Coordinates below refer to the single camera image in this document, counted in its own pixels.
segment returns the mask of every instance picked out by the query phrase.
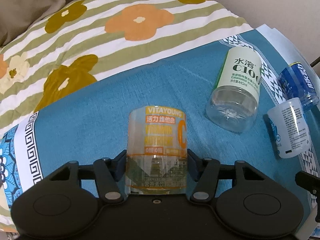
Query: blue bottle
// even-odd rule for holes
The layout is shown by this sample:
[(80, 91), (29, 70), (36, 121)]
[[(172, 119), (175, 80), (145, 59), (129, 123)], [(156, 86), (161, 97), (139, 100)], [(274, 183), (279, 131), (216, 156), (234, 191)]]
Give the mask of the blue bottle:
[(279, 75), (279, 82), (288, 99), (296, 97), (300, 99), (304, 112), (319, 103), (316, 90), (300, 62), (294, 62), (286, 67)]

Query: blue floral pattern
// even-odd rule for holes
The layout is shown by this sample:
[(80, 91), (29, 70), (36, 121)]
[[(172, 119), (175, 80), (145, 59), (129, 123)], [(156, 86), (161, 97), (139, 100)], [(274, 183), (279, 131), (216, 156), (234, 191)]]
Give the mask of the blue floral pattern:
[(0, 143), (0, 175), (9, 208), (22, 194), (13, 143), (17, 128), (18, 125), (5, 133)]

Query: clear plastic bottle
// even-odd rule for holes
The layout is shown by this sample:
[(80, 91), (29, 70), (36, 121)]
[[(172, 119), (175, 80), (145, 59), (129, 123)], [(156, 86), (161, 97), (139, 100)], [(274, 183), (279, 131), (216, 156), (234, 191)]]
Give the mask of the clear plastic bottle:
[(247, 47), (231, 48), (206, 107), (210, 120), (233, 132), (249, 130), (257, 115), (260, 78), (260, 56)]
[(184, 194), (187, 163), (183, 111), (145, 106), (130, 113), (125, 171), (127, 195)]

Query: geometric border pattern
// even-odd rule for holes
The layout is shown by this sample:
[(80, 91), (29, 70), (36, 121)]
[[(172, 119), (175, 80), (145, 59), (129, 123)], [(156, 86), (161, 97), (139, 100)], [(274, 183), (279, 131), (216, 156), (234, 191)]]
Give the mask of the geometric border pattern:
[(43, 179), (35, 138), (35, 121), (37, 117), (38, 112), (30, 116), (25, 128), (25, 142), (27, 146), (30, 172), (33, 177), (33, 184), (36, 184)]
[[(287, 100), (287, 96), (284, 93), (280, 83), (279, 83), (279, 75), (274, 70), (270, 62), (266, 59), (263, 53), (252, 43), (247, 42), (240, 34), (233, 35), (224, 39), (219, 40), (221, 44), (224, 44), (228, 47), (249, 47), (256, 51), (261, 59), (261, 83), (264, 88), (267, 90), (270, 95), (273, 103), (277, 106), (282, 102)], [(300, 153), (299, 155), (300, 165), (303, 171), (315, 175), (319, 178), (319, 163), (317, 160), (316, 152), (311, 142), (311, 147), (306, 152)], [(316, 198), (310, 193), (308, 194), (308, 202), (310, 206), (310, 210), (313, 209), (316, 205)]]

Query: pillowcase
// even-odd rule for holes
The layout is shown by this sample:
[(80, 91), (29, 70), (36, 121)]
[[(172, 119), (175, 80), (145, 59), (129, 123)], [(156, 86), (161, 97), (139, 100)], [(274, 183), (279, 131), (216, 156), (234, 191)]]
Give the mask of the pillowcase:
[(60, 10), (65, 0), (0, 0), (0, 46), (8, 44), (28, 27)]

